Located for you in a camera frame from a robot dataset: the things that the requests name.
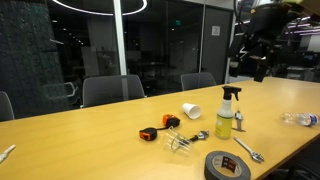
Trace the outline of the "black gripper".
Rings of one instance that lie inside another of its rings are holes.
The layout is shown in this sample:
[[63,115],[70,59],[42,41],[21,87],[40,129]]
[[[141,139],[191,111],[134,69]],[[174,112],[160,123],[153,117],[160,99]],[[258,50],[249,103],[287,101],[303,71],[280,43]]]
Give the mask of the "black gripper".
[[270,65],[268,55],[271,51],[271,45],[270,39],[260,35],[236,34],[227,52],[227,57],[230,59],[229,75],[237,77],[244,59],[250,58],[258,63],[254,80],[262,82]]

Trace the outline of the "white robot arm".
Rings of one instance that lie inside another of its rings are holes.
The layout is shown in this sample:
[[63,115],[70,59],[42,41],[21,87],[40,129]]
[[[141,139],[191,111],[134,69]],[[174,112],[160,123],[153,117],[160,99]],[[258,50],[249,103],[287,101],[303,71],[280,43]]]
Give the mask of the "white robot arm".
[[246,31],[234,35],[227,51],[228,74],[237,77],[245,61],[252,60],[256,64],[254,80],[262,82],[277,64],[276,40],[289,23],[306,16],[320,16],[319,0],[279,0],[255,6]]

